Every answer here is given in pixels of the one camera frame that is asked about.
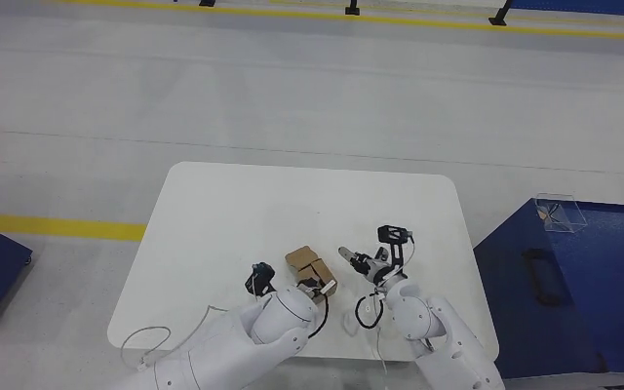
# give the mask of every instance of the white cable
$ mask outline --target white cable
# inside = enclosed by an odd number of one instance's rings
[[[195,329],[181,342],[179,342],[172,350],[168,351],[165,355],[161,356],[160,358],[158,358],[157,360],[163,359],[166,356],[171,355],[172,353],[174,353],[177,348],[179,348],[180,346],[182,346],[182,344],[184,344],[186,341],[188,341],[189,338],[191,338],[193,336],[193,334],[195,334],[195,332],[199,329],[199,327],[202,326],[202,324],[204,324],[204,321],[206,321],[206,317],[208,317],[208,313],[211,311],[211,309],[216,310],[216,311],[222,311],[222,312],[226,312],[227,310],[225,309],[221,309],[219,307],[215,307],[215,306],[211,306],[208,305],[208,307],[206,307],[206,312],[204,313],[204,317],[202,317],[202,319],[200,320],[199,324],[197,324],[197,327],[195,327]],[[128,364],[128,362],[126,361],[126,358],[124,357],[124,348],[126,347],[126,344],[128,343],[128,341],[135,335],[144,331],[152,331],[152,330],[157,330],[157,329],[162,329],[168,332],[167,337],[165,337],[164,340],[162,340],[161,342],[158,343],[158,345],[156,345],[154,348],[150,349],[149,351],[143,353],[143,356],[141,356],[140,358],[140,364],[137,367],[132,367],[130,364]],[[124,362],[124,365],[126,365],[127,367],[133,369],[133,370],[140,370],[141,368],[144,370],[145,368],[147,368],[148,366],[153,365],[153,362],[151,365],[147,362],[145,362],[145,358],[152,352],[154,352],[156,349],[158,349],[158,347],[160,347],[161,345],[163,345],[165,343],[165,341],[167,341],[169,339],[169,337],[172,336],[172,330],[167,328],[167,327],[145,327],[145,328],[141,328],[137,331],[133,331],[128,337],[126,337],[126,339],[124,340],[124,342],[121,344],[121,349],[120,349],[120,356],[121,356],[121,360]]]
[[[372,308],[374,309],[374,314],[375,316],[377,315],[377,305],[375,304],[375,296],[372,298]],[[386,368],[386,361],[383,360],[383,356],[381,356],[381,351],[379,350],[379,339],[381,338],[381,325],[377,325],[377,356],[379,357],[379,360],[381,361],[381,365],[383,366],[383,371],[384,371],[384,377],[383,377],[383,385],[385,390],[388,390],[388,385],[386,383],[386,379],[388,378],[388,369]]]

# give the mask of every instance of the blue cabinet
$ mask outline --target blue cabinet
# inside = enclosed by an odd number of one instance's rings
[[[624,15],[624,2],[621,0],[515,0],[512,8]]]
[[[475,248],[505,378],[624,371],[624,206],[547,232],[529,200]]]
[[[32,251],[0,234],[0,299],[9,291]]]

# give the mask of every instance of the floor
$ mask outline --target floor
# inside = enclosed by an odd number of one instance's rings
[[[621,40],[0,4],[0,214],[146,223],[179,161],[445,175],[474,245],[539,192],[624,202]],[[138,243],[12,237],[35,260],[0,317],[2,388],[127,374],[106,328]],[[427,388],[414,365],[300,360],[255,388],[384,382]]]

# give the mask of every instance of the white table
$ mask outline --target white table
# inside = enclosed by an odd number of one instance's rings
[[[167,326],[163,348],[183,340],[206,305],[251,303],[244,283],[253,263],[273,266],[273,286],[293,284],[284,255],[304,245],[319,254],[339,286],[321,333],[300,354],[377,359],[376,331],[351,337],[344,313],[373,286],[337,253],[374,255],[376,228],[413,231],[406,273],[426,293],[445,296],[493,358],[496,333],[453,183],[440,175],[180,163],[169,171],[108,327],[116,347],[133,331]],[[411,247],[405,247],[406,256]],[[218,315],[214,312],[208,320]],[[391,316],[381,322],[384,359],[412,360]],[[163,331],[144,332],[131,348],[151,348]]]

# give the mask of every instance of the yellow floor stripe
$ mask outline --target yellow floor stripe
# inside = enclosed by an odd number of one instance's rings
[[[307,1],[307,0],[304,0],[304,1],[269,0],[269,4],[297,6],[297,7],[308,6],[308,7],[322,7],[322,8],[337,8],[337,9],[344,9],[345,7],[344,5],[335,4],[335,3],[317,3],[317,2]],[[481,18],[483,20],[486,20],[489,17],[493,17],[493,14],[487,14],[487,13],[443,11],[443,10],[418,10],[418,9],[403,8],[403,7],[359,6],[359,8],[362,10],[388,11],[388,12],[397,12],[397,13]],[[507,16],[505,20],[527,20],[527,21],[535,21],[535,22],[547,22],[547,23],[571,23],[571,24],[588,24],[588,25],[608,25],[608,26],[621,25],[621,26],[624,26],[624,20],[619,21],[619,20],[597,20],[597,19],[593,20],[593,19],[539,18],[539,17],[521,17],[521,16],[512,16],[512,15]]]
[[[412,26],[429,26],[439,28],[454,28],[464,30],[482,30],[482,31],[497,31],[497,32],[513,32],[523,34],[542,34],[542,35],[566,35],[577,37],[592,37],[592,38],[610,38],[610,39],[624,39],[624,32],[607,32],[607,31],[584,31],[584,30],[570,30],[559,28],[535,28],[535,27],[522,27],[522,26],[507,26],[499,27],[490,25],[486,20],[483,23],[467,23],[458,21],[442,21],[442,20],[424,20],[424,19],[400,19],[400,18],[388,18],[388,17],[372,17],[372,16],[346,16],[339,14],[322,14],[322,13],[309,13],[300,11],[280,11],[280,10],[259,10],[259,9],[244,9],[244,8],[212,8],[212,7],[199,7],[196,5],[175,4],[175,3],[143,3],[134,1],[123,0],[56,0],[60,3],[71,4],[83,4],[83,5],[99,5],[99,6],[112,6],[112,7],[124,7],[124,8],[144,8],[153,10],[169,10],[169,11],[184,11],[184,12],[202,12],[213,14],[231,14],[242,16],[256,16],[256,17],[277,17],[277,18],[302,18],[302,19],[317,19],[317,20],[350,20],[356,22],[372,22],[372,23],[386,23],[386,24],[398,24],[398,25],[412,25]]]
[[[140,241],[145,227],[136,223],[0,214],[0,233]]]

